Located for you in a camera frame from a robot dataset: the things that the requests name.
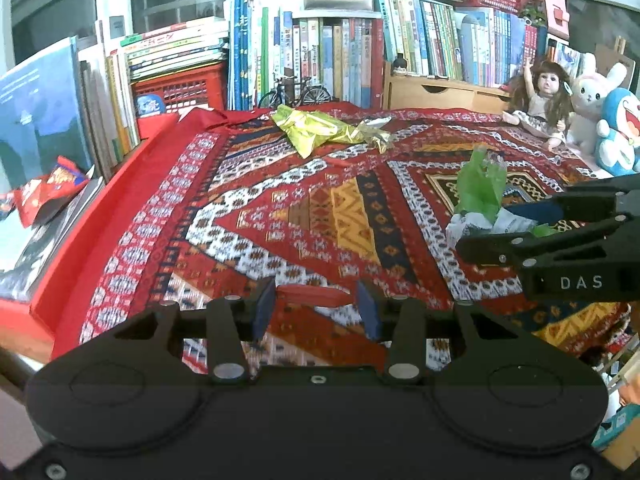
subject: bicycle wheel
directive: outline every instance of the bicycle wheel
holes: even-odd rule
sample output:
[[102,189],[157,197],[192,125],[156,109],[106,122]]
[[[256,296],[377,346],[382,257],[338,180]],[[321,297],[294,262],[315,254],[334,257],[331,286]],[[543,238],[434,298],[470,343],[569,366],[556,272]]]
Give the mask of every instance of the bicycle wheel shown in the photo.
[[271,90],[267,94],[262,96],[260,102],[258,103],[258,108],[274,108],[276,109],[278,106],[282,104],[282,97],[279,92],[275,90]]
[[301,105],[320,105],[331,101],[331,94],[324,86],[307,88],[300,96]]

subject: plush rabbit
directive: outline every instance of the plush rabbit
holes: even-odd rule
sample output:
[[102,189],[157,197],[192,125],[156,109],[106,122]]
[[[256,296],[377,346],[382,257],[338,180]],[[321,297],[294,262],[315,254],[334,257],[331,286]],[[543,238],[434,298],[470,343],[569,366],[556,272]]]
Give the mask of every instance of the plush rabbit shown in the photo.
[[571,103],[574,112],[569,117],[567,144],[580,148],[583,155],[593,155],[598,134],[596,125],[602,118],[604,98],[620,86],[626,77],[626,67],[616,63],[606,77],[596,72],[596,57],[584,54],[582,75],[572,84]]

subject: red wrapper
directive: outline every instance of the red wrapper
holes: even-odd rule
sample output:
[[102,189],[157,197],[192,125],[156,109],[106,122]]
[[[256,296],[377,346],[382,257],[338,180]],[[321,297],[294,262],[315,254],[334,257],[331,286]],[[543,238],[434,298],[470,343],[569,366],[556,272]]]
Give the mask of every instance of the red wrapper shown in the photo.
[[86,186],[89,178],[63,156],[49,176],[34,178],[14,191],[23,227],[46,224]]

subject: stuffed animal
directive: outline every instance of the stuffed animal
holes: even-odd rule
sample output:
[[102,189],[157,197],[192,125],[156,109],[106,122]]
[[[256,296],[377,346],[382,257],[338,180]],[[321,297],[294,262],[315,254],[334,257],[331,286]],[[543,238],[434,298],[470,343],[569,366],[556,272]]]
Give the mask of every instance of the stuffed animal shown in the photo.
[[602,104],[609,92],[620,86],[626,77],[626,67],[616,63],[606,77],[596,72],[596,57],[584,54],[582,75],[571,87],[574,114],[569,117],[566,142],[580,148],[583,155],[593,155],[598,134],[596,125],[602,118]]
[[640,100],[625,88],[604,99],[596,126],[596,163],[613,176],[640,173]]

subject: doll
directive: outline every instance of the doll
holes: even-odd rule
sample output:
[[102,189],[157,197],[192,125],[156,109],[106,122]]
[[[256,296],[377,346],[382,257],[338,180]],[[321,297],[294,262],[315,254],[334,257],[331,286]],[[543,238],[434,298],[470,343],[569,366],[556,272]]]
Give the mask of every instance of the doll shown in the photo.
[[570,78],[564,69],[549,60],[533,67],[524,64],[524,72],[511,83],[510,110],[502,118],[509,124],[522,124],[530,134],[546,139],[544,148],[552,150],[565,141],[564,131],[571,112]]

